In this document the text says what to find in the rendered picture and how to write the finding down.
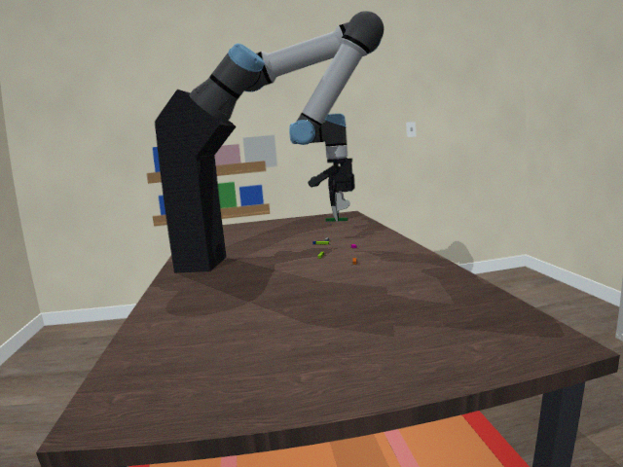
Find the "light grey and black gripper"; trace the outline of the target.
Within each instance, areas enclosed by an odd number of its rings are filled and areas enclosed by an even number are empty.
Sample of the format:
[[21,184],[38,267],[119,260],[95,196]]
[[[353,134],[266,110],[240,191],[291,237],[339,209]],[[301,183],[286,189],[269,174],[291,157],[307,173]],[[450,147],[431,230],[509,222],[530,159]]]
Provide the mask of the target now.
[[[335,220],[338,221],[339,210],[346,209],[350,206],[349,200],[344,199],[343,192],[351,192],[351,189],[355,189],[354,174],[351,176],[352,159],[327,159],[327,162],[334,162],[333,165],[337,169],[330,177],[328,176],[328,188],[333,216]],[[338,163],[340,166],[338,166]]]

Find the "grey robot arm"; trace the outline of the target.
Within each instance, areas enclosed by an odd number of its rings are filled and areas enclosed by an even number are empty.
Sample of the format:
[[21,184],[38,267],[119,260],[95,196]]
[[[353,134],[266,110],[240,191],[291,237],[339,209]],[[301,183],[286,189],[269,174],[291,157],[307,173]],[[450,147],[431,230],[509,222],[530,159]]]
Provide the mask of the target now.
[[270,54],[256,54],[246,51],[248,48],[242,44],[234,44],[190,97],[208,114],[226,123],[244,91],[259,90],[278,76],[333,58],[289,133],[291,130],[292,144],[325,142],[326,158],[344,159],[348,156],[345,116],[328,113],[362,56],[372,53],[383,35],[380,17],[364,11],[349,23],[338,25],[334,32]]

